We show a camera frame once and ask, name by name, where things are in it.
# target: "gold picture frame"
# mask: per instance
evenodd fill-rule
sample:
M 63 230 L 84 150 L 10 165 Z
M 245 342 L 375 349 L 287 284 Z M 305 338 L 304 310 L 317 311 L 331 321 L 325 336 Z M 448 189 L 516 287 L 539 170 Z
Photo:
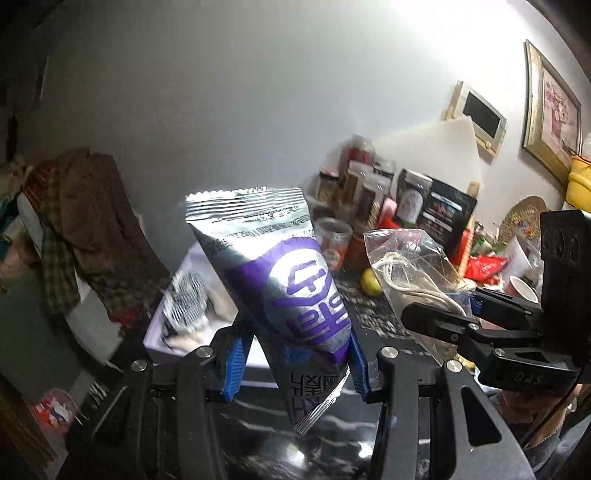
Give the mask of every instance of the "gold picture frame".
M 523 147 L 562 185 L 569 180 L 571 154 L 580 154 L 581 104 L 553 65 L 525 42 L 528 108 Z

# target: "lemon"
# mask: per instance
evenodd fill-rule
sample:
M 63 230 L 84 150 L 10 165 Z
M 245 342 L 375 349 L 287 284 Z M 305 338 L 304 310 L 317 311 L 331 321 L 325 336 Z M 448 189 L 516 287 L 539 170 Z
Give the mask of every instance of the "lemon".
M 379 286 L 379 281 L 375 278 L 374 271 L 371 268 L 366 268 L 359 279 L 363 291 L 371 297 L 377 297 L 382 294 L 382 287 Z

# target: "white string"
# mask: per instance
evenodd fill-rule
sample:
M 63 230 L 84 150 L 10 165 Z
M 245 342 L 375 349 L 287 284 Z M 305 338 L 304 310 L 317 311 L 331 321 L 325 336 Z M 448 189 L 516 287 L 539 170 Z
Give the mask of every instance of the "white string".
M 402 267 L 402 271 L 407 278 L 406 283 L 411 285 L 411 287 L 404 287 L 394 283 L 392 280 L 392 271 L 395 266 Z M 374 263 L 372 267 L 382 273 L 386 283 L 394 290 L 405 295 L 434 301 L 447 312 L 459 313 L 460 315 L 466 316 L 466 312 L 459 303 L 452 300 L 439 290 L 438 286 L 429 275 L 416 268 L 405 256 L 398 252 L 386 253 L 380 260 Z

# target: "black package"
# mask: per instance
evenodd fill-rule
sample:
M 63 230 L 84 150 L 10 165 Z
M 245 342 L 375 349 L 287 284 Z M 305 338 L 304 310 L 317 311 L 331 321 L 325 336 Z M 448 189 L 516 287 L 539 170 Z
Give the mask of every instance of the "black package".
M 440 244 L 448 257 L 454 257 L 475 207 L 475 198 L 433 179 L 417 227 Z

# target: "snack bag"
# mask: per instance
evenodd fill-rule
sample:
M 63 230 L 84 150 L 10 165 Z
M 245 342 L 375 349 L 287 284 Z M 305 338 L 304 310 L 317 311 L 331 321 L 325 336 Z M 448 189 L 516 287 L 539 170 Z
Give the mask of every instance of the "snack bag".
M 351 322 L 301 190 L 191 194 L 186 220 L 249 313 L 291 423 L 305 434 L 345 382 Z

